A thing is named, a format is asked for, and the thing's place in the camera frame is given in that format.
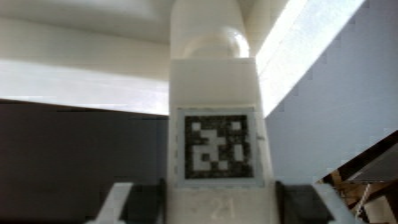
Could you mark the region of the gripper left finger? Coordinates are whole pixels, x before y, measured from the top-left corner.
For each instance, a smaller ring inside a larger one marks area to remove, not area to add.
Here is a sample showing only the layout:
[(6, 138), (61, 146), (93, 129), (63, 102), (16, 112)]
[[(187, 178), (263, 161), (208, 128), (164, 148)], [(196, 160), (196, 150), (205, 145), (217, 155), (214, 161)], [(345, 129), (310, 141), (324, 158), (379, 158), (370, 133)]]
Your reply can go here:
[(102, 187), (100, 209), (87, 224), (166, 224), (166, 179), (153, 184), (114, 182)]

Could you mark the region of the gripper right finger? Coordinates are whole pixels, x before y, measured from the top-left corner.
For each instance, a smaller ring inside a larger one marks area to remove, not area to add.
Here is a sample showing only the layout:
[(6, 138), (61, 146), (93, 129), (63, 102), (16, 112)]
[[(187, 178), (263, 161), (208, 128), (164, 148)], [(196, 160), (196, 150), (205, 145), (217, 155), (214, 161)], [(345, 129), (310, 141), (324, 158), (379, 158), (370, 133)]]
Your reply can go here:
[(276, 182), (281, 224), (363, 224), (329, 184)]

